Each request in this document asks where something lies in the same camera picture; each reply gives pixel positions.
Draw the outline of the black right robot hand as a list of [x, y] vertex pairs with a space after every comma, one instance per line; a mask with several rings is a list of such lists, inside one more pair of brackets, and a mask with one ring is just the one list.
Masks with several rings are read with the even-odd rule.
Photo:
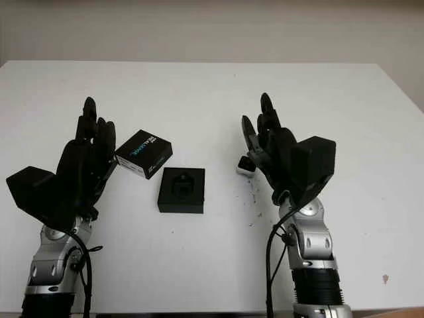
[[260, 98], [261, 113], [255, 129], [250, 119], [241, 119], [242, 133], [248, 148], [247, 156], [265, 175], [273, 189], [272, 202], [281, 205], [290, 196], [290, 151], [296, 143], [293, 133], [281, 126], [270, 96], [263, 93]]

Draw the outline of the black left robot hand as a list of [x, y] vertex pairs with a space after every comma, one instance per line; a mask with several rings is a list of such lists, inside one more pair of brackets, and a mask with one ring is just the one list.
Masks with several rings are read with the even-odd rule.
[[117, 165], [115, 148], [114, 122], [98, 117], [94, 99], [87, 97], [76, 136], [64, 147], [56, 169], [76, 215], [92, 221], [98, 218], [95, 204]]

